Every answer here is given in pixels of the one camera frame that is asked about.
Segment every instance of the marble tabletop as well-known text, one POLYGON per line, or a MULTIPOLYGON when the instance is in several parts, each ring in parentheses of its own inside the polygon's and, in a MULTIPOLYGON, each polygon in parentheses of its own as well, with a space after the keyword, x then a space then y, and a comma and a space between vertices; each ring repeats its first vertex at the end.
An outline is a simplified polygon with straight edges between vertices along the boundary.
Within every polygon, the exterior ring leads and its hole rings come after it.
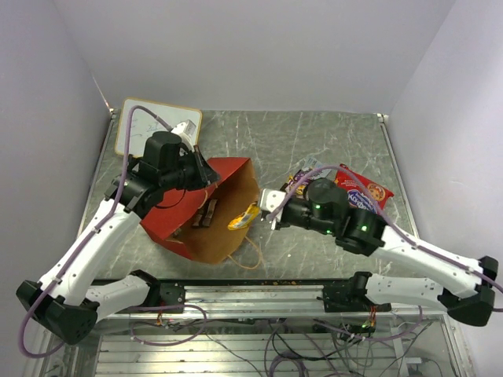
MULTIPOLYGON (((84 214, 86 225, 112 179, 120 174, 122 156, 114 152, 117 120, 112 122, 96 180, 84 214)), ((279 189, 307 155, 323 163, 345 163, 352 170, 395 193, 386 212, 404 230, 412 225, 406 210, 391 154, 377 115, 340 112, 224 112, 204 111, 200 149, 206 159, 250 157, 261 188, 279 189)), ((264 263, 245 270, 229 259, 218 265, 192 262, 153 243, 139 225, 108 256, 98 279, 121 279, 142 269, 158 278, 300 279, 350 277, 356 271, 392 276, 414 276, 405 266, 353 255, 336 247, 331 236, 304 229, 270 230, 257 219, 248 236, 262 249, 264 263)), ((254 265, 257 255, 244 242, 233 254, 243 265, 254 265)))

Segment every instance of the red chip bag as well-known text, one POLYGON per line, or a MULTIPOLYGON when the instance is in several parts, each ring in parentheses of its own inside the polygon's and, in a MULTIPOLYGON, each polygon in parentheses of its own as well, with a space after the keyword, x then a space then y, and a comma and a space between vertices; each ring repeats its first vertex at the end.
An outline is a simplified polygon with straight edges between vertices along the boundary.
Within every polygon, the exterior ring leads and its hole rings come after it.
MULTIPOLYGON (((368 178, 365 178, 360 174, 356 174, 343 163, 340 164, 340 167, 348 169, 356 175, 360 181, 362 181, 363 185, 365 185, 365 187, 370 191, 370 195, 372 195, 372 197, 378 202, 381 209, 384 209, 384 205, 386 204, 388 198, 395 196, 395 194, 387 188, 378 185, 374 181, 370 181, 368 178)), ((376 213, 376 208, 373 206, 372 202, 349 175, 338 170, 336 174, 336 184, 347 191, 347 198, 351 206, 363 208, 364 210, 370 210, 371 212, 376 213)))

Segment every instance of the blue logo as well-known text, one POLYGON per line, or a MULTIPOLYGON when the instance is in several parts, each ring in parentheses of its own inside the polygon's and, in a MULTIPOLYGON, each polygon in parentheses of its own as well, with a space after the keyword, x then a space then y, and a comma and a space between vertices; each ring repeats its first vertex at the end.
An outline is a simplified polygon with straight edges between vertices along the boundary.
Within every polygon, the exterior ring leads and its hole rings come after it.
POLYGON ((349 190, 347 192, 347 198, 349 200, 349 203, 354 205, 355 207, 376 213, 376 208, 372 205, 370 199, 358 190, 349 190))

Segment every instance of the gray wall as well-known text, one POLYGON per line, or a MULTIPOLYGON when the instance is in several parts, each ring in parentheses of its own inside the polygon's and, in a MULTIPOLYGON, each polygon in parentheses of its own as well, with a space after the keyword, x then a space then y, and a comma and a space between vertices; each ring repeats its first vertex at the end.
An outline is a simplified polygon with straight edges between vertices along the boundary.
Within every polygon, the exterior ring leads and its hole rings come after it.
POLYGON ((0 2, 0 375, 20 375, 15 292, 75 239, 109 117, 49 0, 0 2))
MULTIPOLYGON (((498 0, 458 0, 390 117, 422 237, 458 254, 500 261, 502 14, 498 0)), ((495 313, 487 327, 465 328, 482 377, 501 374, 502 319, 495 313)))
POLYGON ((111 106, 389 113, 454 0, 55 0, 111 106))

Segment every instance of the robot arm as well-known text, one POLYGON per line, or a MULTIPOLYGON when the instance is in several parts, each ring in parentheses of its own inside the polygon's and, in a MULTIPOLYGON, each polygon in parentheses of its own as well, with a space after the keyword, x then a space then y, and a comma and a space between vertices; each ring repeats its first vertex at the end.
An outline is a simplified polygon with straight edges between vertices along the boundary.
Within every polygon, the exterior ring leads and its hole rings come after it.
MULTIPOLYGON (((285 196, 285 192, 265 189, 259 206, 273 212, 285 196)), ((417 247, 427 247, 491 279, 497 275, 496 260, 465 258, 402 231, 415 243, 411 246, 378 214, 350 207, 346 191, 328 179, 313 181, 307 186, 307 199, 292 197, 272 221, 272 229, 290 225, 334 236, 336 245, 345 251, 399 262, 425 276, 396 278, 356 273, 352 278, 354 299, 370 305, 394 302, 428 306, 447 311, 452 318, 474 326, 484 326, 489 320, 494 307, 491 286, 475 274, 417 247)))
POLYGON ((171 132, 155 132, 145 143, 144 155, 130 157, 127 176, 118 205, 99 229, 97 224, 108 214, 118 192, 116 178, 90 224, 63 258, 38 282, 25 280, 17 297, 30 309, 35 300, 54 281, 57 284, 35 310, 34 319, 67 344, 76 344, 89 334, 99 320, 131 306, 158 303, 160 283, 153 276, 134 271, 122 280, 102 287, 90 287, 105 256, 115 250, 144 216, 163 201, 172 189, 203 189, 219 179, 196 145, 171 132), (64 275, 61 266, 74 254, 82 240, 94 233, 64 275))

